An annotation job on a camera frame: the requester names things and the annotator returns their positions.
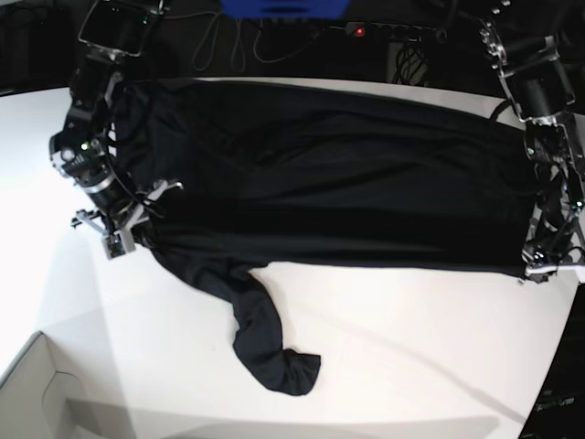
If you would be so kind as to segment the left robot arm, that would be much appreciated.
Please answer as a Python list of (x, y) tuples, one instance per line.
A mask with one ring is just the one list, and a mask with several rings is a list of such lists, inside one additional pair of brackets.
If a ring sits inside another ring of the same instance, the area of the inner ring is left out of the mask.
[(525, 278), (560, 272), (584, 280), (584, 131), (570, 110), (575, 92), (559, 33), (581, 1), (485, 1), (480, 35), (534, 164), (536, 202), (522, 250)]

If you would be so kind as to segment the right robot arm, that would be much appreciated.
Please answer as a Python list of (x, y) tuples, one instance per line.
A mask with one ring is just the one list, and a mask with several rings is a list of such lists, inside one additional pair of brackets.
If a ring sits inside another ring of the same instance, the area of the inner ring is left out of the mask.
[(121, 140), (110, 136), (125, 62), (143, 55), (169, 8), (167, 1), (93, 3), (78, 36), (87, 52), (69, 87), (71, 105), (62, 130), (49, 141), (51, 165), (95, 205), (77, 211), (72, 227), (86, 224), (96, 230), (110, 260), (134, 252), (134, 230), (161, 216), (157, 200), (182, 186), (159, 179), (146, 191), (137, 190), (115, 165), (112, 149), (129, 143), (144, 125), (138, 123)]

